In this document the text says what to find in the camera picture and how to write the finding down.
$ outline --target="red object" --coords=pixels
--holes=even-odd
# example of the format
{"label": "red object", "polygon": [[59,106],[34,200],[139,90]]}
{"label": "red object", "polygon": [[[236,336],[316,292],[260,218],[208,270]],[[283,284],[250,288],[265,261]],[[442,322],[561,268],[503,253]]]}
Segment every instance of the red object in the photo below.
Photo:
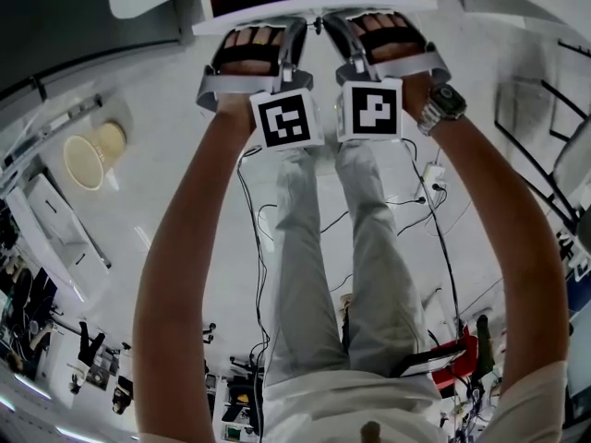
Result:
{"label": "red object", "polygon": [[[456,341],[442,344],[434,350],[447,348],[455,344]],[[465,347],[465,353],[456,358],[452,363],[452,371],[456,376],[470,376],[476,369],[476,360],[478,359],[478,337],[472,336],[468,327],[464,327],[464,336],[458,341]],[[455,376],[448,369],[440,369],[432,373],[433,380],[438,390],[445,389],[453,384]]]}

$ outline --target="laboratory floor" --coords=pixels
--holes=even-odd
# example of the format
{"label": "laboratory floor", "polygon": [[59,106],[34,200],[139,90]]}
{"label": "laboratory floor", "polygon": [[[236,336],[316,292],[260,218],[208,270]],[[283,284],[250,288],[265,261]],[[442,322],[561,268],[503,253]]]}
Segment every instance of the laboratory floor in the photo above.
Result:
{"label": "laboratory floor", "polygon": [[[440,0],[439,10],[410,15],[410,18],[438,45],[452,71],[452,84],[467,99],[468,116],[523,172],[531,173],[493,124],[500,87],[511,85],[507,82],[515,77],[546,78],[558,83],[565,92],[583,97],[581,104],[584,110],[588,108],[588,82],[579,81],[576,74],[571,78],[570,69],[560,64],[556,41],[492,20],[467,16],[461,0]],[[219,37],[199,37],[183,53],[144,65],[140,73],[122,81],[109,94],[101,113],[77,128],[83,131],[90,125],[96,126],[101,119],[114,118],[127,133],[127,150],[98,192],[85,191],[68,177],[63,162],[63,139],[42,155],[66,200],[113,263],[104,291],[83,305],[65,301],[64,319],[76,323],[84,317],[92,328],[104,330],[113,346],[131,341],[139,278],[151,239],[212,118],[211,113],[195,104],[195,98],[203,66],[209,63],[219,41]],[[339,92],[334,71],[341,62],[326,35],[316,36],[312,31],[303,59],[301,66],[315,76],[313,95],[321,109],[324,129],[334,131],[333,106]],[[581,95],[579,86],[584,86],[586,96]],[[547,135],[550,124],[562,120],[562,132],[567,135],[576,124],[567,113],[562,114],[562,108],[555,106],[548,95],[535,92],[530,99],[544,110],[532,109],[535,116],[525,115],[527,119],[520,124],[518,135],[550,167],[561,147]],[[446,169],[443,181],[448,198],[439,208],[439,219],[446,233],[462,317],[470,318],[490,307],[490,314],[502,319],[499,266],[461,181],[434,141],[423,138],[409,118],[405,118],[404,136],[414,140],[418,147],[419,170],[434,161]],[[372,149],[386,195],[397,196],[398,202],[413,198],[418,181],[404,146],[386,141],[372,143]],[[275,203],[279,160],[278,154],[263,151],[244,164],[244,176],[256,209]],[[333,167],[325,159],[319,163],[318,179],[321,224],[326,226],[346,210],[344,194]],[[428,207],[408,204],[396,207],[394,213],[398,227],[402,228],[427,215]],[[265,214],[273,226],[274,209],[265,209]],[[550,219],[558,226],[555,219]],[[351,237],[348,216],[322,236],[331,288],[341,284],[352,271]],[[398,247],[421,297],[427,299],[442,288],[446,306],[451,310],[450,279],[433,222],[425,221],[404,232]],[[275,260],[271,242],[265,243],[264,257],[269,279],[261,311],[263,322],[267,322]],[[257,269],[247,204],[234,176],[223,203],[203,306],[204,325],[210,322],[217,325],[213,342],[205,348],[213,371],[229,367],[230,355],[246,357],[250,348],[260,341],[255,316]],[[342,294],[349,292],[350,280],[332,294],[335,305]],[[428,311],[430,327],[440,326],[440,321],[440,312]]]}

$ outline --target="finger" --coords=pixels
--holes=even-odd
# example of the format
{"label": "finger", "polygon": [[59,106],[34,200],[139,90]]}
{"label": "finger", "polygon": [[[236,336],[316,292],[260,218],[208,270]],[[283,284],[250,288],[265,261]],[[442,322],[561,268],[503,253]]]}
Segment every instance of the finger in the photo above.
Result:
{"label": "finger", "polygon": [[259,28],[255,33],[255,37],[252,39],[253,44],[268,44],[269,38],[271,37],[271,28],[265,26]]}
{"label": "finger", "polygon": [[349,21],[349,26],[351,26],[351,29],[353,30],[353,33],[356,36],[361,36],[363,34],[366,34],[366,31],[363,28],[361,28],[359,25],[354,23],[353,21]]}
{"label": "finger", "polygon": [[236,46],[244,46],[250,43],[250,36],[252,36],[252,28],[244,28],[238,33],[236,39]]}
{"label": "finger", "polygon": [[392,15],[392,21],[394,22],[394,25],[396,26],[406,26],[406,22],[400,18],[398,15]]}
{"label": "finger", "polygon": [[285,31],[283,31],[283,30],[277,31],[277,34],[273,38],[273,41],[271,41],[271,46],[281,46],[281,44],[283,42],[283,34],[284,33],[285,33]]}
{"label": "finger", "polygon": [[381,24],[379,24],[375,18],[370,17],[369,15],[365,15],[363,17],[363,25],[366,27],[367,31],[375,31],[381,28]]}
{"label": "finger", "polygon": [[394,23],[391,19],[388,18],[388,15],[384,15],[383,13],[379,13],[376,15],[376,20],[381,24],[383,28],[393,28]]}
{"label": "finger", "polygon": [[224,48],[231,48],[232,46],[236,45],[236,38],[238,37],[238,33],[236,31],[232,31],[225,40],[223,44]]}

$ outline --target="beige cup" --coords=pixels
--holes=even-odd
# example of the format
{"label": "beige cup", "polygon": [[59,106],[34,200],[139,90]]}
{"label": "beige cup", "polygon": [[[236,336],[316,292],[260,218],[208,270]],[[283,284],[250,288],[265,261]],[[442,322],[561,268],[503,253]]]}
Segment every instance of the beige cup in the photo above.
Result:
{"label": "beige cup", "polygon": [[66,168],[74,182],[87,190],[98,190],[104,175],[126,150],[121,126],[108,122],[84,136],[74,135],[64,144]]}

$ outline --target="metal watch band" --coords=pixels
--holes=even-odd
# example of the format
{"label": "metal watch band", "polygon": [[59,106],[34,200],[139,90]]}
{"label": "metal watch band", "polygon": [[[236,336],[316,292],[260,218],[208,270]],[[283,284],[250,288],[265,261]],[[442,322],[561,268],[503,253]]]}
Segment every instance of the metal watch band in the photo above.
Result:
{"label": "metal watch band", "polygon": [[441,112],[435,107],[433,101],[429,98],[427,104],[423,107],[421,116],[418,119],[418,129],[426,137],[430,136],[431,130],[442,118]]}

